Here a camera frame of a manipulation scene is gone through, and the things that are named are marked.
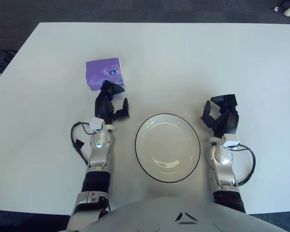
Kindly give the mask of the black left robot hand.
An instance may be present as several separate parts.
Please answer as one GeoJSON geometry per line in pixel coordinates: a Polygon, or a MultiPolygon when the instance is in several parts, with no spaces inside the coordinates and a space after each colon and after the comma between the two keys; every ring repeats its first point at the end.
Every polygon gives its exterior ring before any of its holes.
{"type": "Polygon", "coordinates": [[[108,125],[112,125],[114,120],[129,118],[129,103],[127,98],[123,101],[122,109],[116,112],[114,112],[114,106],[112,104],[113,96],[124,91],[123,87],[108,80],[104,80],[100,93],[95,100],[95,117],[103,119],[105,124],[108,125]]]}

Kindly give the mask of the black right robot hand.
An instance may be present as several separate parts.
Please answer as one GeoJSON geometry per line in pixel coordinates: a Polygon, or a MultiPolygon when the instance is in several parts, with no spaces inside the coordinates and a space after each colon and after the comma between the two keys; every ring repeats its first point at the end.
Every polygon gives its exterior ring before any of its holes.
{"type": "Polygon", "coordinates": [[[212,97],[206,101],[201,120],[210,129],[214,136],[222,138],[224,134],[236,134],[239,114],[236,110],[237,101],[234,94],[212,97]],[[211,102],[219,106],[219,117],[214,119],[211,115],[211,102]]]}

